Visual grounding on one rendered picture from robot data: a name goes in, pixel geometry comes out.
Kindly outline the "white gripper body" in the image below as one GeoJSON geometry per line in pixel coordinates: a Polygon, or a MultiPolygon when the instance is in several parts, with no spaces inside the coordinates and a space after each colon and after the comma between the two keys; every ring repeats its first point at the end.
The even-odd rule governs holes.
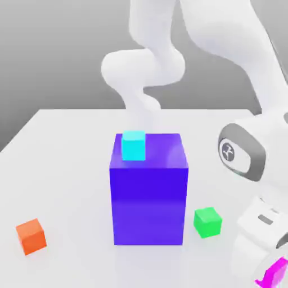
{"type": "Polygon", "coordinates": [[[261,288],[255,283],[255,280],[262,280],[266,270],[282,257],[288,260],[286,236],[282,237],[275,245],[264,247],[255,240],[249,239],[248,236],[238,234],[231,258],[231,272],[236,280],[235,288],[261,288]]]}

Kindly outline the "small green cube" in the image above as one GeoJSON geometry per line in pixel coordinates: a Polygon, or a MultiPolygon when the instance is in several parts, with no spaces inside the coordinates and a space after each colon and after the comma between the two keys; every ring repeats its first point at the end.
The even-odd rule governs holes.
{"type": "Polygon", "coordinates": [[[222,218],[213,207],[196,209],[193,226],[202,239],[221,233],[222,218]]]}

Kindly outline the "small cyan cube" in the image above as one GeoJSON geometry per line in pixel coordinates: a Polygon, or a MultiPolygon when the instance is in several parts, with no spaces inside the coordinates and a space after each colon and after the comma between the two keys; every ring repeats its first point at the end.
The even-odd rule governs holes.
{"type": "Polygon", "coordinates": [[[121,137],[121,155],[124,161],[146,159],[146,133],[142,130],[126,130],[121,137]]]}

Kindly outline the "large blue box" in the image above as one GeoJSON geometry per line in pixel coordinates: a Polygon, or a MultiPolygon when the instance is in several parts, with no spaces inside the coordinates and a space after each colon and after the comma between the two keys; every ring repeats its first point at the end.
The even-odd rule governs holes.
{"type": "Polygon", "coordinates": [[[115,245],[182,245],[188,162],[179,134],[147,134],[146,159],[124,161],[115,136],[110,191],[115,245]]]}

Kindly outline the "small magenta cube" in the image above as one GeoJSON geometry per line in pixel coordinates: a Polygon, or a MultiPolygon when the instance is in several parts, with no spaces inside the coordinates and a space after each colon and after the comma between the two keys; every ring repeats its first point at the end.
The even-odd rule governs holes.
{"type": "Polygon", "coordinates": [[[282,281],[287,266],[288,260],[284,257],[280,258],[266,270],[263,279],[255,280],[255,283],[261,288],[276,288],[282,281]]]}

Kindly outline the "small orange cube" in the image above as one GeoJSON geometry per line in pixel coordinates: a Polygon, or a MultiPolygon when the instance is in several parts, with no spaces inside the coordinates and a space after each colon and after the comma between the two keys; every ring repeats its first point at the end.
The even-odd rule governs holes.
{"type": "Polygon", "coordinates": [[[24,255],[30,255],[47,246],[44,230],[37,218],[16,226],[24,255]]]}

